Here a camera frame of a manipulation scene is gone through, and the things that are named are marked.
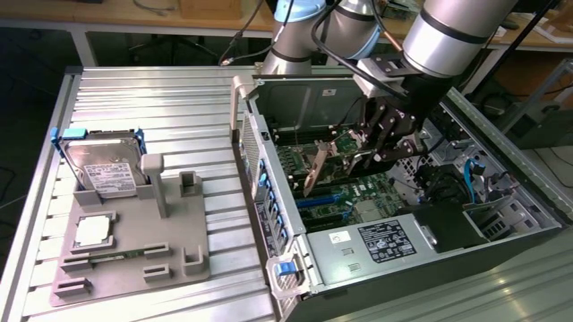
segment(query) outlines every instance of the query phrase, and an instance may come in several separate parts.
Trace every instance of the workbench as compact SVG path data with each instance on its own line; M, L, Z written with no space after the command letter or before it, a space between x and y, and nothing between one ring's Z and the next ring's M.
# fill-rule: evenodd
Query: workbench
M318 66L314 72L345 69ZM66 75L0 283L0 321L274 321L229 138L232 78L254 73L248 66L110 67ZM455 89L451 93L460 96ZM213 275L206 281L50 306L75 188L51 145L53 126L141 126L149 152L165 154L164 176L184 170L202 176ZM568 321L572 268L570 232L489 272L337 321Z
M5 1L9 1L10 4L0 6L0 27L69 31L83 66L98 66L87 32L232 37L244 27L257 3L257 0L244 0L241 19L212 20L184 19L180 10L166 11L168 15L160 16L136 7L131 0L105 0L102 4L79 3L71 0ZM178 0L156 0L150 3L157 7L178 7ZM504 37L493 38L489 45L489 48L493 49L492 53L469 81L464 94L476 89L528 23L522 17L512 17L512 19L520 24L520 29L508 30ZM387 28L399 39L407 37L412 24L413 20L385 20ZM273 26L273 13L265 2L244 36L270 38ZM388 44L387 38L383 37L380 42ZM532 31L518 49L540 52L573 52L573 45L558 44Z

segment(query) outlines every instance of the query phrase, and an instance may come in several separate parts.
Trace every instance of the warning label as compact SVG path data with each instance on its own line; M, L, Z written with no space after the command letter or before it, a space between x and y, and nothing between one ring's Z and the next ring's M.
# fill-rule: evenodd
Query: warning label
M99 193L134 191L136 181L130 163L94 164L85 166L94 189Z
M377 263L416 254L415 245L399 220L359 228L371 256Z

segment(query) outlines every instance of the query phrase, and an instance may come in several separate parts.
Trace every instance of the motherboard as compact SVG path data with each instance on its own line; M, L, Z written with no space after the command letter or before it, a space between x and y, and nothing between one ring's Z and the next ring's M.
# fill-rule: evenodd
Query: motherboard
M357 151L357 141L351 129L341 128L333 131L332 136L331 142L339 155ZM392 217L405 202L384 173L351 178L341 168L328 165L325 177L312 193L304 196L304 183L321 143L317 140L314 143L277 146L308 232Z

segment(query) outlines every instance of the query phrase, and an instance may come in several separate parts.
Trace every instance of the side panel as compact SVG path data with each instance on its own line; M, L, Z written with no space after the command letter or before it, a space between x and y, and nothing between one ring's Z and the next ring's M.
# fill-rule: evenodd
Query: side panel
M547 230L302 301L282 321L324 321L485 272L558 235Z

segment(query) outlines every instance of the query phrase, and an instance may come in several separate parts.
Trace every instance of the cable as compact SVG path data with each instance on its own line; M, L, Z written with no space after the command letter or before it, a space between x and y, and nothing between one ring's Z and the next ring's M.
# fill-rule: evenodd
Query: cable
M265 2L265 0L260 0L260 2L257 2L252 17L249 17L248 22L245 23L244 27L241 28L241 30L237 32L237 34L233 36L233 39L230 41L230 45L228 46L228 49L225 50L222 57L220 58L220 66L224 64L224 59L228 56L229 52L232 51L232 49L237 46L237 42L240 41L240 39L244 37L244 33L248 30L249 26L252 25L252 22L254 20L254 18L257 17L257 13L261 10L261 6L262 3Z
M447 140L447 136L443 136L440 138L440 140L437 141L437 143L435 143L435 145L431 147L431 149L427 151L427 153L424 153L424 155L421 155L419 157L419 160L416 161L416 171L420 170L420 163L423 161L423 158L427 158L432 152L435 152L435 150L440 147L440 145L444 143L444 141Z
M566 91L567 89L571 89L572 87L573 87L573 84L570 84L566 87L562 87L560 89L556 89L555 91L546 92L544 95L556 94L556 93L559 93L562 91ZM516 96L516 97L528 97L531 94L512 94L511 93L511 95Z
M493 34L492 34L492 36L491 36L491 39L488 39L488 42L485 43L485 46L484 46L484 48L483 48L483 50L487 50L488 49L488 47L489 47L489 45L491 45L491 43L492 43L492 39L493 39L493 37L496 36L496 32L493 32ZM480 66L484 64L484 61L485 61L485 58L488 57L488 53L484 53L484 55L483 55L483 57L480 58L480 62L477 63L477 65L476 65L476 68L475 68L475 70L472 71L472 74L468 76L468 78L465 79L465 81L459 85L459 89L460 89L460 91L463 91L464 90L464 88L467 87L467 85L468 85L468 83L469 83L469 81L473 79L473 77L475 77L475 75L476 75L476 73L477 73L477 70L480 69Z
M461 180L461 179L460 179L455 174L452 174L452 173L449 173L449 172L441 172L441 173L437 175L437 177L433 179L433 182L432 182L432 184L431 184L429 188L428 188L428 189L427 189L427 191L424 192L424 197L425 197L428 200L431 200L431 199L433 198L433 194L436 194L436 192L439 192L440 190L447 189L447 187L441 187L439 190L436 190L436 185L439 184L439 182L440 182L440 180L441 180L441 178L443 178L444 176L448 176L448 177L451 177L451 178L453 178L453 179L455 179L456 184L459 185L459 188L460 188L465 193L468 193L469 201L472 201L472 193L471 193L471 191L469 191L469 189L468 189L468 186L465 185L464 181L463 181L463 180Z
M5 197L7 196L7 192L9 192L9 188L10 188L10 185L13 184L13 181L15 180L15 178L17 178L17 172L13 170L13 169L9 169L9 168L6 168L6 167L3 167L3 166L0 166L0 170L5 170L5 171L7 171L7 172L10 172L11 173L11 176L10 176L10 179L9 179L9 182L7 182L7 184L5 185L5 189L2 190L2 194L0 194L0 202L5 200Z
M544 16L548 13L550 9L558 4L558 2L559 2L559 0L542 1L543 5L540 6L540 9L538 10L538 14L535 15L535 17L530 21L528 25L524 27L520 35L518 35L518 37L516 37L515 41L512 42L512 44L509 45L508 49L503 53L499 61L493 65L493 67L489 70L488 74L485 75L483 81L476 86L475 91L468 95L469 101L473 100L473 98L476 97L477 93L484 89L488 81L493 78L493 75L499 71L501 65L505 63L509 55L516 51L516 49L520 46L523 40L530 35L530 32L535 29L535 27L536 27L538 23L540 22L542 18L544 18Z
M385 27L385 23L383 21L383 17L385 16L385 12L387 12L387 8L388 8L388 3L385 5L385 9L383 10L381 13L379 12L377 0L371 0L371 6L372 6L372 9L373 9L373 12L375 12L375 19L377 20L377 23L379 23L380 30L381 30L383 34L385 35L385 37L391 41L391 43L395 46L395 48L397 49L397 51L401 52L403 51L403 45L399 43L399 41L396 41L395 36L388 31L388 29Z
M363 96L361 96L361 97L359 97L359 98L356 99L355 103L351 105L349 111L347 111L347 114L344 115L343 120L341 120L341 121L339 122L339 124L337 124L337 128L339 128L339 127L341 127L343 123L347 121L347 118L349 117L349 114L351 114L352 108L357 105L357 103L359 103L359 101L360 101L361 99L363 99Z
M573 166L573 163L571 163L568 160L566 160L555 151L554 148L550 148L550 150L554 152L554 154L556 155L558 159L560 159L562 161L564 161L566 163L568 163L568 165Z
M562 183L562 185L563 185L566 188L573 188L573 186L568 186L568 185L564 183L564 181L562 181L562 179L559 178L559 175L556 174L556 171L554 171L554 169L552 169L551 165L548 164L548 161L546 161L544 157L543 157L543 156L542 156L542 154L538 152L538 150L536 150L536 149L534 149L534 151L536 152L538 156L540 157L540 160L544 162L544 164L546 164L546 166L548 167L550 171L554 173L554 176L556 177L556 179L558 179L559 183Z
M166 7L166 8L156 8L156 7L149 7L148 5L144 5L140 0L133 0L133 1L136 4L136 7L141 8L144 10L152 11L153 13L156 13L157 15L161 15L161 16L168 15L164 11L174 11L176 10L174 6Z
M5 38L7 38L7 40L10 42L13 42L13 45L15 45L18 47L18 49L21 49L21 51L29 55L30 58L33 58L34 60L37 60L37 62L45 66L46 69L49 69L54 74L58 74L59 76L62 76L65 73L59 70L57 70L45 60L42 60L42 58L29 50L29 48L26 48L25 46L22 46L11 37L5 36Z
M0 206L0 209L9 207L11 204L14 204L17 201L22 200L26 198L27 195L19 196L17 199L14 199L13 201L9 201L7 203L3 204L3 206Z
M400 93L396 89L389 87L384 82L377 80L367 71L360 69L356 65L351 63L344 57L341 57L335 51L327 46L327 44L321 41L321 39L317 36L317 31L320 29L320 26L327 20L327 17L333 13L337 6L341 4L343 0L336 0L335 4L322 12L317 22L313 25L312 29L312 37L313 41L317 44L318 48L327 55L329 55L341 65L344 65L353 73L356 73L360 77L363 77L371 84L377 86L380 89L389 92L389 94L395 95L396 98L399 98L403 101L407 101L407 96Z
M388 4L385 5L385 8L384 8L384 10L383 10L381 13L379 12L377 0L371 0L371 7L373 8L375 19L377 20L380 29L381 29L383 32L385 32L387 31L387 27L385 27L385 23L383 21L383 17L385 16Z
M476 203L475 186L472 185L472 168L471 168L471 165L481 166L483 168L485 168L485 166L480 162L477 162L476 159L468 159L467 165L464 166L464 180L467 181L468 189L471 192L472 203Z
M226 60L224 60L224 62L220 64L220 66L228 66L228 65L230 65L234 61L237 61L237 60L240 60L240 59L245 59L245 58L256 57L256 56L258 56L258 55L261 55L261 54L266 53L269 50L272 50L272 49L273 49L273 47L274 47L274 46L276 46L276 44L277 44L278 37L280 37L280 36L281 36L281 34L284 33L285 27L288 26L289 18L290 18L290 11L293 10L293 5L294 5L294 4L296 4L296 0L292 0L292 1L290 1L290 4L289 4L289 9L288 9L288 11L286 11L286 17L285 17L284 24L282 24L281 28L278 29L278 32L277 32L277 35L276 35L274 39L270 41L270 45L269 45L269 47L268 47L268 48L265 48L264 50L260 50L258 52L254 52L253 54L242 55L242 56L240 56L240 57L232 57L232 58L228 58Z

